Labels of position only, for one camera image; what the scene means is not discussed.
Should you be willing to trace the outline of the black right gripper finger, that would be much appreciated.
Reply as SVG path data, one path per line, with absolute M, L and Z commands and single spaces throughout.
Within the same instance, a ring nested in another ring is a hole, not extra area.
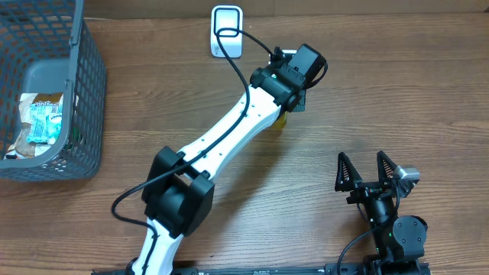
M 382 151 L 377 152 L 377 173 L 381 182 L 392 179 L 397 165 Z
M 353 191 L 362 183 L 362 178 L 352 165 L 348 156 L 341 152 L 338 154 L 338 171 L 335 180 L 336 192 Z

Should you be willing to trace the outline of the yellow oil bottle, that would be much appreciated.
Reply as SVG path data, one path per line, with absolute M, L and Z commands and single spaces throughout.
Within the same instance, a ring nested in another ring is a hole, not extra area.
M 284 112 L 272 125 L 274 129 L 283 129 L 287 124 L 287 112 Z

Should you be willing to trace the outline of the teal snack packet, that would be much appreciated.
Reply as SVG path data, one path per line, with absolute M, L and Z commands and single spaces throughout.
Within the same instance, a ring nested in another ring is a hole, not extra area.
M 36 102 L 30 106 L 31 130 L 27 142 L 52 145 L 60 135 L 63 106 L 59 103 Z

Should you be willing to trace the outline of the brown snack bag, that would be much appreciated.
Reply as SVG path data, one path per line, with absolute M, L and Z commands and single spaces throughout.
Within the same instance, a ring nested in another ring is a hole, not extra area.
M 27 137 L 31 130 L 30 106 L 32 103 L 36 102 L 59 103 L 63 106 L 63 93 L 23 93 L 21 95 L 19 103 L 21 130 L 20 133 L 17 135 L 17 138 L 13 145 L 10 145 L 7 149 L 6 156 L 4 157 L 5 160 L 17 160 L 38 157 L 41 154 L 45 153 L 53 145 L 27 142 Z

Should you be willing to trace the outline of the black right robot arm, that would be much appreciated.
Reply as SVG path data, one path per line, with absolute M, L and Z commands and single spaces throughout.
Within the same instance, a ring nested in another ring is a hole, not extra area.
M 348 192 L 348 204 L 356 205 L 370 229 L 350 241 L 328 272 L 341 274 L 430 274 L 428 264 L 419 262 L 425 255 L 428 225 L 417 215 L 398 214 L 400 200 L 406 198 L 420 180 L 412 166 L 395 164 L 382 150 L 377 153 L 378 180 L 365 182 L 350 159 L 338 154 L 336 192 Z M 348 250 L 371 235 L 376 253 L 361 263 L 345 264 Z

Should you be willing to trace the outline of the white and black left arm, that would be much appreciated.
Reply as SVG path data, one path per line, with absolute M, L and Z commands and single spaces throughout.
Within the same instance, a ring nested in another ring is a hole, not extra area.
M 307 86 L 322 64 L 306 45 L 276 50 L 266 67 L 257 68 L 244 85 L 237 104 L 203 136 L 178 151 L 161 149 L 147 181 L 140 186 L 146 207 L 147 235 L 128 274 L 170 274 L 183 238 L 191 235 L 209 214 L 213 180 L 257 134 L 286 112 L 300 110 Z

